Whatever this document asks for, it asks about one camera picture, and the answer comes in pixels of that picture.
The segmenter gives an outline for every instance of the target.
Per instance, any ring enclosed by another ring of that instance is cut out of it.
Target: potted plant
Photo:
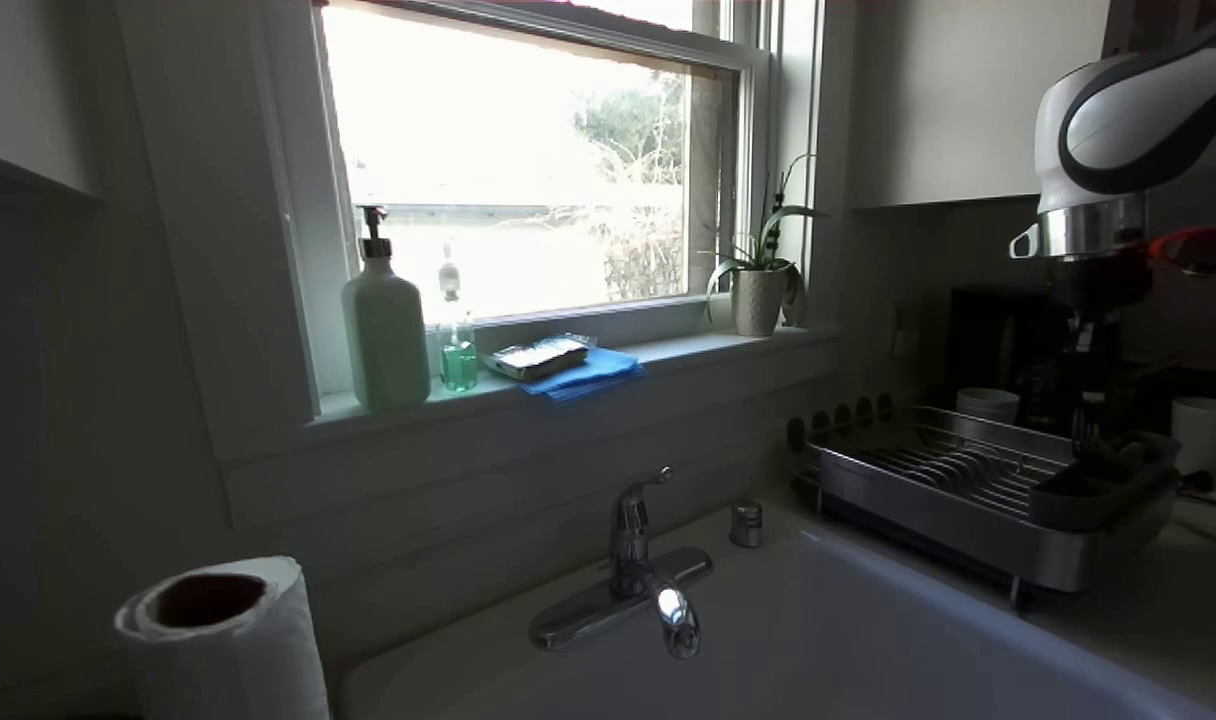
[[[791,260],[782,253],[782,220],[787,216],[815,216],[806,204],[784,204],[784,194],[774,196],[774,207],[763,223],[755,228],[755,241],[748,256],[735,256],[717,268],[711,287],[733,286],[733,327],[741,335],[774,335],[782,314],[800,302],[806,276]]]

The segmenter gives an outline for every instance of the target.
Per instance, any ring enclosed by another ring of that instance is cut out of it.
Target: white sink
[[[350,709],[357,720],[1214,717],[856,537],[806,524],[741,552],[723,530],[711,516],[681,533],[717,558],[687,589],[706,623],[691,662],[666,652],[650,614],[559,652],[534,649],[527,620],[606,575],[578,574],[357,668]]]

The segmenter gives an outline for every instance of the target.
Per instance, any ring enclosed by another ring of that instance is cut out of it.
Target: soap dispenser
[[[366,268],[346,286],[357,396],[370,414],[416,410],[427,400],[419,294],[393,271],[385,214],[366,204]]]

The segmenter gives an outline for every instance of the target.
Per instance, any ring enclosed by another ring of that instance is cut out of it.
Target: window sill
[[[760,353],[784,353],[784,349],[808,349],[820,341],[832,341],[832,327],[784,327],[777,335],[733,335],[733,333],[701,333],[701,335],[677,335],[677,341],[651,341],[651,343],[627,343],[620,353],[631,353],[643,374],[672,374],[733,356],[760,356]],[[495,380],[482,374],[482,386],[467,393],[451,393],[445,386],[431,390],[427,404],[409,414],[385,414],[370,416],[357,396],[337,393],[321,400],[321,416],[305,428],[305,442],[346,442],[346,435],[370,435],[390,432],[406,425],[437,425],[457,416],[493,414],[506,404],[527,404],[537,396],[526,393],[526,386]]]
[[[233,524],[264,530],[461,475],[493,475],[568,443],[812,386],[832,374],[836,335],[836,327],[800,327],[769,341],[711,333],[631,343],[627,353],[643,366],[637,380],[568,404],[550,404],[516,386],[431,396],[431,404],[393,416],[359,416],[340,400],[289,447],[230,459]]]

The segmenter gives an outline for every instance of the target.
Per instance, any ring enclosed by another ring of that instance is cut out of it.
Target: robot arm
[[[1216,177],[1216,24],[1178,50],[1089,66],[1036,115],[1041,223],[1011,256],[1115,256],[1142,194]]]

